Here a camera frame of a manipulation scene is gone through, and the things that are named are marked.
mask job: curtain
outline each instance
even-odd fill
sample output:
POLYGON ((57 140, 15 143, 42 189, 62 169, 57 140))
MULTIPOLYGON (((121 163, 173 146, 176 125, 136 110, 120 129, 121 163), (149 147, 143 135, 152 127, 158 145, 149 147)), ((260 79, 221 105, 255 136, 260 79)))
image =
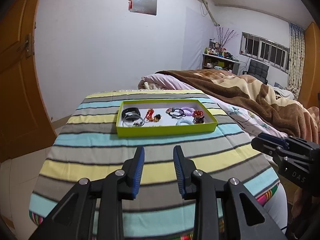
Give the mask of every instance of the curtain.
POLYGON ((290 29, 290 53, 289 53, 289 84, 288 89, 294 94, 297 100, 303 74, 304 64, 304 30, 289 23, 290 29))

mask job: chair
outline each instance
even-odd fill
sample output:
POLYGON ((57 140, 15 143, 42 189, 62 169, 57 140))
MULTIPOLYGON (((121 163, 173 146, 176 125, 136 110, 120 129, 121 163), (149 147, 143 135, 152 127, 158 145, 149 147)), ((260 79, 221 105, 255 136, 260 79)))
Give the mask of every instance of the chair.
POLYGON ((250 60, 248 71, 243 71, 242 74, 245 73, 247 75, 251 75, 256 79, 260 80, 264 84, 268 84, 267 75, 268 75, 269 66, 263 64, 262 62, 256 60, 250 60))

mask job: person's leg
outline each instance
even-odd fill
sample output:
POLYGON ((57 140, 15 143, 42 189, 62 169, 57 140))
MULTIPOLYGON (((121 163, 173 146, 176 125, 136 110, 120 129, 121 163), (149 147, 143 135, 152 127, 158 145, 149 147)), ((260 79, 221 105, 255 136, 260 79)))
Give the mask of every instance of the person's leg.
POLYGON ((273 218, 279 228, 284 228, 288 223, 288 207, 287 207, 287 196, 284 188, 280 183, 275 194, 269 199, 264 205, 264 209, 273 218))

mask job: green box on shelf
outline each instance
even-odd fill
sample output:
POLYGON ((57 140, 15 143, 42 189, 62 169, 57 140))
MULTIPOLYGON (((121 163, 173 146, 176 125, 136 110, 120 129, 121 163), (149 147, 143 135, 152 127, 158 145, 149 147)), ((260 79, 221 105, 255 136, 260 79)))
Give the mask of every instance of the green box on shelf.
POLYGON ((205 106, 198 100, 194 99, 148 99, 148 100, 128 100, 123 101, 119 107, 119 112, 116 121, 116 129, 119 137, 146 137, 146 136, 164 136, 176 134, 191 134, 191 133, 206 133, 213 132, 217 127, 217 120, 209 112, 205 106), (163 126, 142 126, 142 127, 123 127, 121 113, 123 109, 129 107, 137 107, 141 109, 153 108, 155 114, 160 108, 181 108, 182 106, 192 107, 196 110, 204 112, 205 123, 191 124, 191 125, 163 125, 163 126))

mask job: light blue stripe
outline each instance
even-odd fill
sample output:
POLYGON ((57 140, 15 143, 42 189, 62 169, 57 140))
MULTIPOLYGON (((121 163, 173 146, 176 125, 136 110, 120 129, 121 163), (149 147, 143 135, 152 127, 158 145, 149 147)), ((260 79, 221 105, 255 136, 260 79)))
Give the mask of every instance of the light blue stripe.
POLYGON ((258 176, 247 181, 244 185, 250 191, 250 193, 255 196, 264 188, 270 186, 277 179, 279 179, 278 175, 276 174, 275 170, 270 167, 269 169, 260 173, 258 176))
MULTIPOLYGON (((273 168, 269 168, 257 177, 246 182, 244 186, 256 195, 262 189, 269 187, 278 179, 273 168)), ((218 216, 222 216, 221 201, 218 202, 218 216)), ((29 210, 46 217, 57 203, 45 199, 32 193, 30 198, 29 210)), ((99 212, 95 212, 93 233, 97 233, 99 212)), ((124 213, 124 236, 125 237, 144 237, 161 236, 177 232, 183 232, 193 228, 195 215, 195 205, 187 205, 179 208, 155 211, 155 212, 137 212, 124 213)))
MULTIPOLYGON (((163 98, 159 100, 177 100, 173 98, 163 98)), ((198 100, 201 103, 213 103, 213 101, 210 98, 188 98, 186 100, 198 100)), ((130 101, 137 101, 141 99, 130 99, 130 101)), ((99 108, 99 107, 109 107, 109 106, 120 106, 121 103, 124 100, 116 100, 116 101, 109 101, 109 102, 91 102, 91 103, 82 103, 78 106, 78 109, 84 109, 84 108, 99 108)))
POLYGON ((59 134, 54 145, 69 147, 120 147, 120 146, 138 146, 138 145, 161 145, 181 141, 194 141, 202 139, 211 139, 225 134, 234 134, 242 130, 236 123, 219 125, 214 132, 199 133, 193 135, 171 135, 156 137, 136 137, 119 138, 116 134, 103 133, 80 133, 80 134, 59 134))

